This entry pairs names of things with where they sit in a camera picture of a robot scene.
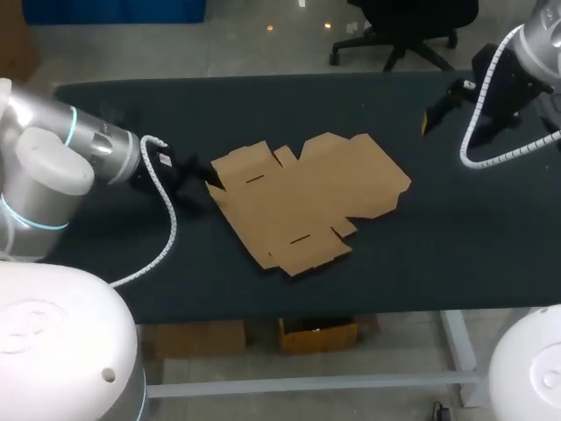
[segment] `metal table frame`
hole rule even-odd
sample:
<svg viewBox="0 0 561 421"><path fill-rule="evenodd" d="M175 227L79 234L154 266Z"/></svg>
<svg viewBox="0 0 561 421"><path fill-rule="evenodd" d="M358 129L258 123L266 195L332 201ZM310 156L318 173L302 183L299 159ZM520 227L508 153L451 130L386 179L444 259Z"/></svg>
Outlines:
<svg viewBox="0 0 561 421"><path fill-rule="evenodd" d="M454 360L455 371L396 375L337 375L326 377L295 377L288 379L244 380L160 384L148 386L148 397L236 395L244 393L286 392L296 390L390 388L400 386L434 386L460 384L460 396L465 407L477 407L488 402L488 369L497 343L504 333L530 308L512 309L484 358L476 360L461 310L440 311L444 330Z"/></svg>

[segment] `chair base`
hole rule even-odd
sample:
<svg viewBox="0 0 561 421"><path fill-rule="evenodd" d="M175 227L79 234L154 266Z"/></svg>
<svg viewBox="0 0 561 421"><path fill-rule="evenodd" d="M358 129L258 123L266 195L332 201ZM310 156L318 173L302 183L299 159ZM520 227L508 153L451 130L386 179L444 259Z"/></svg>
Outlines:
<svg viewBox="0 0 561 421"><path fill-rule="evenodd" d="M449 48L456 48L457 45L458 34L456 33L456 31L453 31L448 37L446 46ZM355 46L394 46L392 53L387 59L386 66L384 66L384 72L391 72L395 66L395 63L397 63L399 59L402 59L405 56L407 50L411 50L419 54L426 61L429 61L445 72L454 70L454 68L448 61L446 61L440 54L438 54L423 42L417 41L396 44L396 42L389 35L373 33L372 27L365 29L364 36L362 37L347 39L345 41L339 41L333 44L330 54L331 66L339 65L338 51L340 49L353 48Z"/></svg>

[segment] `blue wall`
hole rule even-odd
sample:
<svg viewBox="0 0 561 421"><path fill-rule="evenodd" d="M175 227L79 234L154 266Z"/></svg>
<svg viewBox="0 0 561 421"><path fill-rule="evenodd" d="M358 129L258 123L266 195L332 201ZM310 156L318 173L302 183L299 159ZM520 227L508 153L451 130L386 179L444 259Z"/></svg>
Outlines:
<svg viewBox="0 0 561 421"><path fill-rule="evenodd" d="M202 22L206 0L23 0L23 5L31 25L180 24Z"/></svg>

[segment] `cardboard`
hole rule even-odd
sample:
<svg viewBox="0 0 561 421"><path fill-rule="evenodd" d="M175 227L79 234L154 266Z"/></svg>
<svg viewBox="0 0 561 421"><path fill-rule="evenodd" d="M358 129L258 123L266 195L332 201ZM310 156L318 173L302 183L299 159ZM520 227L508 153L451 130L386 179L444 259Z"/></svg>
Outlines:
<svg viewBox="0 0 561 421"><path fill-rule="evenodd" d="M149 360L189 358L245 350L243 320L147 326L143 353Z"/></svg>
<svg viewBox="0 0 561 421"><path fill-rule="evenodd" d="M284 353L328 353L352 348L359 326L354 318L279 319Z"/></svg>
<svg viewBox="0 0 561 421"><path fill-rule="evenodd" d="M376 218L397 206L411 180L368 136L325 133L300 159L265 141L212 162L225 190L210 195L263 268L294 276L349 253L348 218Z"/></svg>
<svg viewBox="0 0 561 421"><path fill-rule="evenodd" d="M39 55L21 0L0 0L0 39L0 77L26 82L39 66Z"/></svg>

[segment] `white cable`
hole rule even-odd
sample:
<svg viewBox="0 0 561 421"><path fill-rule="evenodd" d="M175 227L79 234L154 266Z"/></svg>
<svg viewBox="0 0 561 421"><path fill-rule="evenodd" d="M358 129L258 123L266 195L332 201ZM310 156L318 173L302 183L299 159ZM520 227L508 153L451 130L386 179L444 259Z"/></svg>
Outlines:
<svg viewBox="0 0 561 421"><path fill-rule="evenodd" d="M499 44L497 51L495 51L493 58L491 59L491 64L489 64L489 68L485 74L485 80L481 84L481 90L479 92L479 98L477 99L477 103L475 104L475 110L472 114L472 120L470 124L467 126L467 130L465 131L464 139L462 140L462 146L459 148L459 158L462 160L462 163L469 168L472 169L482 169L482 168L489 168L493 165L501 164L506 161L513 160L514 158L518 158L523 156L527 153L534 152L535 150L539 149L540 147L544 147L549 145L550 143L556 142L561 139L561 131L554 132L548 136L545 136L541 139L536 140L526 146L519 147L514 149L510 152L504 153L502 155L496 156L490 160L475 162L470 160L467 157L467 147L470 144L470 140L472 138L473 132L475 131L475 126L479 120L479 115L481 114L481 110L483 109L483 103L485 102L485 97L487 91L489 89L489 84L491 83L491 78L493 77L493 73L495 68L497 67L497 63L499 62L499 58L502 55L502 52L506 48L508 42L516 35L516 33L522 28L522 25L516 27L508 35L504 38L503 41Z"/></svg>
<svg viewBox="0 0 561 421"><path fill-rule="evenodd" d="M158 180L158 176L154 171L152 163L150 162L150 157L148 156L148 151L146 150L146 142L154 143L155 145L160 147L167 147L167 144L158 138L154 138L154 136L144 136L140 140L140 154L142 156L142 159L144 160L144 163L146 164L146 169L148 170L148 174L150 175L150 178L152 178L152 181L156 186L158 193L160 193L160 196L164 201L164 204L166 205L167 212L169 213L169 220L171 223L170 231L169 231L169 239L167 240L167 243L162 249L162 251L160 252L160 254L158 254L158 256L154 260L152 260L152 262L141 268L138 272L135 272L134 274L129 275L123 279L120 279L119 281L110 283L109 285L112 288L117 288L122 285L125 285L130 281L134 281L135 279L144 275L146 272L158 266L158 264L166 257L166 255L171 250L172 245L175 242L175 237L177 235L177 217L175 216L174 205L172 204L172 201L170 200L169 196L164 190L164 187L161 185L160 180Z"/></svg>

